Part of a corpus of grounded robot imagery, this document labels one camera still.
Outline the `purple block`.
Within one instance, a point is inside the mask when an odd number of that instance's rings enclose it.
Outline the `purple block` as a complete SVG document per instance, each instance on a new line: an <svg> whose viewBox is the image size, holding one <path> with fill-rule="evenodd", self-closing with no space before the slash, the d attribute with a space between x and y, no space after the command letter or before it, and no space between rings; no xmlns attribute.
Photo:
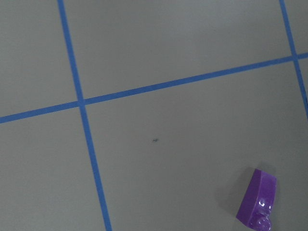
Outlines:
<svg viewBox="0 0 308 231"><path fill-rule="evenodd" d="M277 179L262 170L255 169L236 218L255 231L270 231L270 215L275 202Z"/></svg>

